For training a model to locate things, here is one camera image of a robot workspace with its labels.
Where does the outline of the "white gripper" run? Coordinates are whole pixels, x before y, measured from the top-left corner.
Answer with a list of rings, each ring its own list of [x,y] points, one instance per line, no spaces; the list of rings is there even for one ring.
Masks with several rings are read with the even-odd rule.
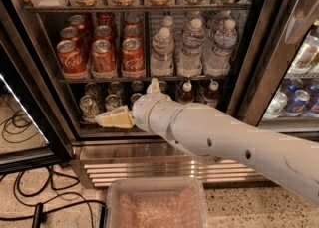
[[[160,91],[157,78],[152,78],[147,94],[140,96],[133,105],[132,114],[127,106],[120,106],[110,112],[95,117],[101,127],[137,128],[158,136],[166,136],[173,115],[182,104],[173,101],[169,95]]]

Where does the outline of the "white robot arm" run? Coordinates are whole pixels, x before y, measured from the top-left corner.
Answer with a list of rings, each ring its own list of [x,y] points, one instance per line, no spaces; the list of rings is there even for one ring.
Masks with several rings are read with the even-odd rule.
[[[135,126],[201,162],[234,160],[319,203],[318,143],[256,128],[209,105],[176,102],[160,91],[156,78],[131,110],[118,107],[97,115],[96,122],[102,127]]]

